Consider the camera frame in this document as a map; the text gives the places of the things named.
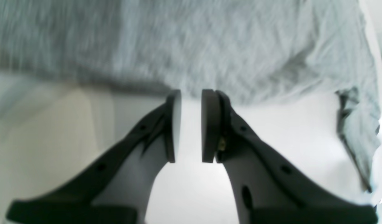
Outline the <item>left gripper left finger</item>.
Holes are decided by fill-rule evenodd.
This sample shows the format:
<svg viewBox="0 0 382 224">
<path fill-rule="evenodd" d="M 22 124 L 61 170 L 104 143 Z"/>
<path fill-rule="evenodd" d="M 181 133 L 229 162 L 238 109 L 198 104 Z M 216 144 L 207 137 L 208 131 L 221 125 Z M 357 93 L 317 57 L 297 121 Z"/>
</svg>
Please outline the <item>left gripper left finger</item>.
<svg viewBox="0 0 382 224">
<path fill-rule="evenodd" d="M 16 224 L 144 224 L 153 184 L 179 145 L 182 95 L 145 115 L 75 178 L 43 196 L 14 200 L 6 219 Z"/>
</svg>

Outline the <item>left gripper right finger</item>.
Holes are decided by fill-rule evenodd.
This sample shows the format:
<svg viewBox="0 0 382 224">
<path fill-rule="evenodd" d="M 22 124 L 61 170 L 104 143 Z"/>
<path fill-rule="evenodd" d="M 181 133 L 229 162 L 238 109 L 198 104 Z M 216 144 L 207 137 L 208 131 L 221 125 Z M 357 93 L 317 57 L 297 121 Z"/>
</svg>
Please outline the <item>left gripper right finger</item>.
<svg viewBox="0 0 382 224">
<path fill-rule="evenodd" d="M 241 224 L 376 224 L 371 205 L 347 202 L 262 141 L 222 91 L 202 91 L 202 161 L 224 165 Z"/>
</svg>

